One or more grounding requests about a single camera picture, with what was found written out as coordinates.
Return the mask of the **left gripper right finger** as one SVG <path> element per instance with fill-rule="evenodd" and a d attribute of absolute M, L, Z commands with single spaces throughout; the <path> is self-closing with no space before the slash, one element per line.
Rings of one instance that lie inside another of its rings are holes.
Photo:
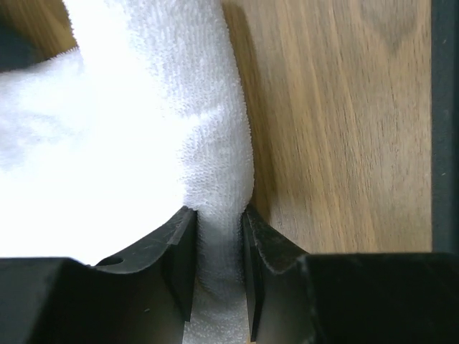
<path fill-rule="evenodd" d="M 456 255 L 310 254 L 252 206 L 242 230 L 252 341 L 458 341 Z"/>

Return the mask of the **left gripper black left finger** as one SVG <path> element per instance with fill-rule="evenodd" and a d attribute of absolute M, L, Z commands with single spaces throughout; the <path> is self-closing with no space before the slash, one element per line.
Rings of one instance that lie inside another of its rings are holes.
<path fill-rule="evenodd" d="M 3 343 L 180 343 L 191 316 L 197 215 L 188 208 L 95 266 L 1 261 Z"/>

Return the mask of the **white towel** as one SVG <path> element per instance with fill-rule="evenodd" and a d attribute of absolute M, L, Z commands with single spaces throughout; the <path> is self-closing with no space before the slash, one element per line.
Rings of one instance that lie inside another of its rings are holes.
<path fill-rule="evenodd" d="M 77 48 L 1 74 L 1 255 L 95 263 L 197 212 L 186 343 L 244 343 L 254 167 L 219 1 L 66 1 Z"/>

